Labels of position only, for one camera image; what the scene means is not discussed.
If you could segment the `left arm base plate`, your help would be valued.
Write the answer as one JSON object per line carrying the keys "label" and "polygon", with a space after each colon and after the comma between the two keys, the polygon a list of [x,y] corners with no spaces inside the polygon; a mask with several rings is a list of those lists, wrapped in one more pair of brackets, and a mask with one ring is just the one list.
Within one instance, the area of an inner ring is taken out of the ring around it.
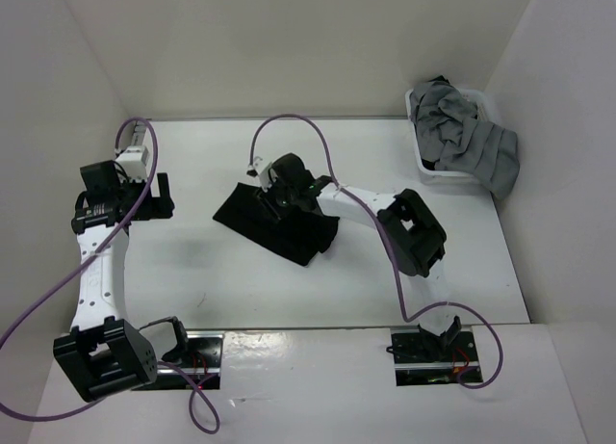
{"label": "left arm base plate", "polygon": [[[188,352],[173,364],[179,367],[202,390],[219,390],[224,334],[207,330],[189,330]],[[190,390],[187,382],[167,367],[158,369],[157,379],[137,391]]]}

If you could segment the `black skirt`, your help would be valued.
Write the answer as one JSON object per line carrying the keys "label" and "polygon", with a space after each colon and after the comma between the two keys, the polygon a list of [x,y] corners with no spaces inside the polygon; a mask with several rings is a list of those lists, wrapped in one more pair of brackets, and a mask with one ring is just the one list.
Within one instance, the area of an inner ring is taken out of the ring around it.
{"label": "black skirt", "polygon": [[213,220],[237,232],[256,245],[306,267],[331,247],[339,227],[336,217],[321,217],[296,206],[273,215],[263,191],[239,183],[213,215]]}

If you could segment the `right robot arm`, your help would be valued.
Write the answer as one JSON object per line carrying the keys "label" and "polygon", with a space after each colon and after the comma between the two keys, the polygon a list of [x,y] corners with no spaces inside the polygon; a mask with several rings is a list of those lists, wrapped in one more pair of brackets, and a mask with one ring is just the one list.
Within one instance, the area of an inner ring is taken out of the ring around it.
{"label": "right robot arm", "polygon": [[293,153],[272,163],[255,157],[248,174],[258,179],[257,198],[273,220],[299,214],[307,220],[343,219],[371,227],[384,241],[395,278],[406,276],[424,305],[449,298],[447,234],[417,192],[379,194],[339,186],[331,176],[314,177]]}

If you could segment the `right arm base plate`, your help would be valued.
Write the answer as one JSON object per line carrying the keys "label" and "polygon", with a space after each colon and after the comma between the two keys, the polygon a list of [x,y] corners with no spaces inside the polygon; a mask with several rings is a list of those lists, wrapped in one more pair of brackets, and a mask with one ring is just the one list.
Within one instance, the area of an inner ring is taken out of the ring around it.
{"label": "right arm base plate", "polygon": [[393,358],[397,386],[456,384],[459,374],[465,383],[483,382],[475,338],[469,329],[463,329],[437,357],[427,352],[417,328],[392,330],[385,351]]}

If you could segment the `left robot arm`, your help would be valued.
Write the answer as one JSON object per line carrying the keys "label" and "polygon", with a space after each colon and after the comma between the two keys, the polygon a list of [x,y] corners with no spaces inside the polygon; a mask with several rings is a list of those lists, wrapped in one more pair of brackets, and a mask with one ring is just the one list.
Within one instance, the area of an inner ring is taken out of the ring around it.
{"label": "left robot arm", "polygon": [[133,221],[167,220],[174,203],[168,177],[157,176],[158,196],[147,184],[146,161],[122,154],[84,166],[71,227],[85,268],[76,313],[53,354],[87,403],[133,390],[157,378],[151,343],[129,321],[124,292],[125,258]]}

